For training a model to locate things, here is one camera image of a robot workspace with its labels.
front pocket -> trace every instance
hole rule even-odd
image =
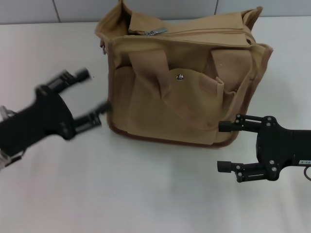
[[[224,92],[221,80],[190,69],[169,70],[163,50],[132,52],[129,57],[136,80],[186,124],[199,130],[217,127]]]
[[[178,81],[176,78],[177,74],[180,73],[184,74],[182,81]],[[216,128],[208,131],[200,130],[185,120],[191,120],[189,113],[195,111],[195,114],[205,115],[207,121],[213,123],[211,120],[214,118],[213,115],[217,111],[219,113],[222,106],[222,96],[217,95],[217,90],[223,90],[221,87],[223,85],[218,87],[218,82],[213,83],[215,81],[213,80],[210,87],[201,88],[200,82],[204,81],[200,80],[199,73],[192,70],[170,70],[169,77],[172,82],[178,82],[179,86],[175,86],[173,83],[169,94],[164,99],[160,96],[160,92],[158,94],[151,92],[150,86],[146,85],[146,82],[142,82],[141,77],[135,77],[128,111],[126,127],[128,133],[173,141],[213,144],[217,133]],[[212,98],[217,101],[213,101],[212,105],[205,103]]]

zipper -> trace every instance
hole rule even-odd
[[[144,35],[158,35],[158,34],[161,34],[161,33],[165,33],[167,32],[168,29],[167,28],[159,28],[157,30],[152,30],[152,31],[149,31],[149,32],[145,32]]]
[[[139,36],[135,36],[135,35],[118,36],[115,39],[122,39],[122,38],[141,39],[141,38],[139,38]],[[168,37],[168,36],[147,36],[147,37],[145,37],[145,39],[176,41],[175,39],[172,39],[171,37]],[[197,45],[205,45],[206,44],[205,42],[193,42],[193,41],[187,41],[187,40],[181,41],[181,42],[191,42],[191,43],[197,44]],[[228,48],[232,47],[232,45],[227,45],[227,44],[222,44],[222,43],[208,43],[208,44],[220,45],[220,46],[224,46],[224,47],[228,47]],[[234,47],[245,48],[245,45],[235,45]]]
[[[163,28],[159,28],[156,30],[152,30],[152,31],[147,31],[147,32],[143,32],[143,31],[131,31],[132,33],[137,33],[139,35],[146,35],[146,36],[154,36],[154,35],[160,35],[160,36],[164,36],[164,37],[176,37],[176,36],[186,36],[186,35],[197,35],[197,34],[206,34],[206,33],[244,33],[246,36],[248,36],[251,40],[255,41],[254,37],[252,36],[252,34],[250,34],[249,32],[246,32],[245,30],[228,30],[228,31],[211,31],[211,32],[194,32],[191,30],[190,31],[185,31],[185,32],[175,32],[175,33],[166,33],[166,34],[162,34],[165,32],[168,32],[168,29],[166,27]]]

white table surface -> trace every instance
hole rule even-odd
[[[265,17],[258,42],[274,48],[248,114],[311,129],[311,17]],[[77,116],[107,97],[96,23],[0,26],[0,104],[20,110],[63,69],[92,82],[63,97]],[[237,183],[217,160],[257,162],[256,134],[209,150],[136,141],[106,123],[71,142],[49,137],[0,172],[1,233],[307,233],[311,183],[302,167],[276,182]]]

tan canvas bag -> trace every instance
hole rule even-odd
[[[272,48],[251,30],[261,7],[170,24],[118,5],[96,35],[108,55],[110,128],[139,139],[226,146],[220,120],[246,114]]]

side pocket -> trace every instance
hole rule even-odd
[[[127,116],[133,94],[135,74],[132,67],[120,67],[112,78],[112,122],[120,130],[127,131]]]
[[[212,50],[211,54],[218,77],[224,82],[225,93],[228,94],[224,102],[226,106],[223,107],[223,119],[231,120],[240,110],[255,76],[253,58],[249,50]]]

